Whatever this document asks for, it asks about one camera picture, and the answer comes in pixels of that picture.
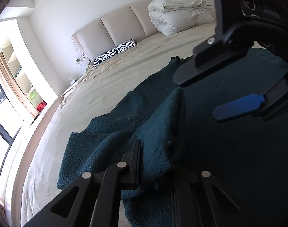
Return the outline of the dark teal knit sweater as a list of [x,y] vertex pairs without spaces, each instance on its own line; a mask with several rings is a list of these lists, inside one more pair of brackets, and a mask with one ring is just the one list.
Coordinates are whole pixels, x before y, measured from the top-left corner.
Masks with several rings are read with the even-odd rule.
[[243,217],[229,213],[224,226],[288,226],[288,112],[267,122],[247,116],[219,124],[212,116],[219,105],[268,90],[287,64],[265,49],[250,49],[245,58],[179,88],[173,75],[185,62],[172,58],[110,113],[72,133],[57,187],[83,172],[106,170],[139,139],[139,187],[121,195],[132,226],[171,226],[170,186],[180,181],[193,189],[198,167],[246,209]]

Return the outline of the folded white duvet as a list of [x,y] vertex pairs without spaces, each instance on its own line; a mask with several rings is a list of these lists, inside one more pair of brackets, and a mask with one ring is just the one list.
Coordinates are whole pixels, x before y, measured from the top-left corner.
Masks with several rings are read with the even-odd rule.
[[207,0],[153,0],[148,5],[152,24],[166,36],[214,23],[211,9]]

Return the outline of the zebra print pillow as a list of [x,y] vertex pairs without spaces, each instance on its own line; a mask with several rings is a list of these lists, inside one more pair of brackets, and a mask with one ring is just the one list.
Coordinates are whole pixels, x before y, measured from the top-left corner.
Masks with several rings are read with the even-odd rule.
[[112,58],[112,57],[116,56],[117,54],[120,54],[120,53],[122,53],[126,50],[129,50],[135,46],[137,46],[137,42],[133,39],[130,39],[126,42],[123,42],[123,43],[119,44],[118,46],[115,46],[114,48],[111,48],[111,49],[107,50],[106,52],[97,56],[94,59],[94,61],[91,63],[91,65],[93,67],[96,67],[96,66],[100,65],[101,63],[103,63],[104,61],[108,60],[109,58]]

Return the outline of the beige bed sheet mattress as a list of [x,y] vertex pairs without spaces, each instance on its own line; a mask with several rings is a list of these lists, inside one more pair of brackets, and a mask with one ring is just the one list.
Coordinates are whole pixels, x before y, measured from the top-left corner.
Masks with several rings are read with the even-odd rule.
[[111,112],[129,91],[165,67],[172,57],[189,57],[195,46],[214,33],[214,24],[169,36],[156,33],[83,75],[57,108],[37,145],[24,181],[21,224],[59,194],[60,166],[72,132],[84,130],[93,118]]

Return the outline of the red box on shelf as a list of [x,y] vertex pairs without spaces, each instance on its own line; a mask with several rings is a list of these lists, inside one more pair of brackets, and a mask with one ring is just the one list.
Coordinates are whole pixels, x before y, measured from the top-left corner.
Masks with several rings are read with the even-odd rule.
[[38,112],[41,112],[46,106],[47,103],[43,100],[37,105],[36,109],[38,110]]

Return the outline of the dark framed window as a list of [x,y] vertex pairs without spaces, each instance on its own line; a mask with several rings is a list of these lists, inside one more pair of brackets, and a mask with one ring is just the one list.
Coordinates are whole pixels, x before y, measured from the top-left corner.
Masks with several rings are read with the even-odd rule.
[[0,83],[0,179],[6,157],[23,124]]

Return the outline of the beige window curtain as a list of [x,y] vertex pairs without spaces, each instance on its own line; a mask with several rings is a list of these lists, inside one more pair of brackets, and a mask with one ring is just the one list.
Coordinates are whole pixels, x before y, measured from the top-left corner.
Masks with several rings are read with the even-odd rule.
[[20,117],[24,121],[32,122],[39,112],[17,84],[2,52],[0,53],[0,84]]

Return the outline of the white wall shelf unit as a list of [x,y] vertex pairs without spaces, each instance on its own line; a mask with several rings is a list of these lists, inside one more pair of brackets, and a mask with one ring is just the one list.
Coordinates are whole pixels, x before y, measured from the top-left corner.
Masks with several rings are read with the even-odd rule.
[[16,83],[26,95],[31,104],[36,108],[37,105],[43,101],[43,98],[29,80],[25,69],[22,67],[16,56],[9,38],[4,42],[4,45],[2,46],[2,52],[10,69],[11,75],[14,77]]

